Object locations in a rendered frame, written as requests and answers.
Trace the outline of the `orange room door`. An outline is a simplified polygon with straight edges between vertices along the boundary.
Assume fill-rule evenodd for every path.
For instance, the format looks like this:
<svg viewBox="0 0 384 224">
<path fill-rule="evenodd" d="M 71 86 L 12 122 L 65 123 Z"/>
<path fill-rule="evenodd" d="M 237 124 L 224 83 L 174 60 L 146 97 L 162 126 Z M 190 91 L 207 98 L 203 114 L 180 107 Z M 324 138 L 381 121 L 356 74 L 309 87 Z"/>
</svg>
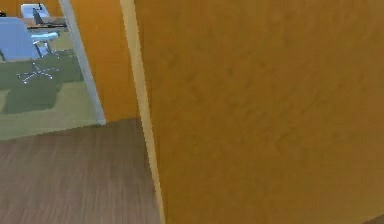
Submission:
<svg viewBox="0 0 384 224">
<path fill-rule="evenodd" d="M 120 0 L 162 224 L 384 216 L 384 0 Z"/>
</svg>

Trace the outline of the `blue office chair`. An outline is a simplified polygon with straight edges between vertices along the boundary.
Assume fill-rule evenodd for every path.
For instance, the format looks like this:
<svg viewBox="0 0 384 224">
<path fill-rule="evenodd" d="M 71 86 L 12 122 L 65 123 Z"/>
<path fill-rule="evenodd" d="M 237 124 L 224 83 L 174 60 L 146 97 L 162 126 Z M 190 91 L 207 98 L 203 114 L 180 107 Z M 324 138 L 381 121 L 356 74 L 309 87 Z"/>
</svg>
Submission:
<svg viewBox="0 0 384 224">
<path fill-rule="evenodd" d="M 42 46 L 42 41 L 34 41 L 25 23 L 17 17 L 0 17 L 0 58 L 5 62 L 26 61 L 31 63 L 32 69 L 20 72 L 17 78 L 27 84 L 36 76 L 53 76 L 51 71 L 58 72 L 57 68 L 42 69 L 37 61 L 47 56 L 51 50 Z"/>
</svg>

